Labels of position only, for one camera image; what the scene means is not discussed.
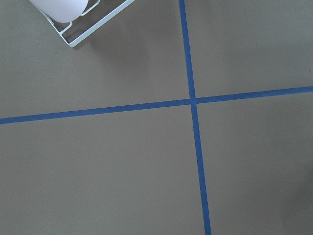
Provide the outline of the white cup on rack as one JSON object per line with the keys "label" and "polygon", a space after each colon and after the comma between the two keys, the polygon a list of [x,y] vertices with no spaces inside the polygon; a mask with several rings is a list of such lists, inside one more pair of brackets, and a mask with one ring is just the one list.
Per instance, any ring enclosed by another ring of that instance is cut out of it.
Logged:
{"label": "white cup on rack", "polygon": [[60,23],[77,19],[85,10],[88,0],[30,0],[30,2]]}

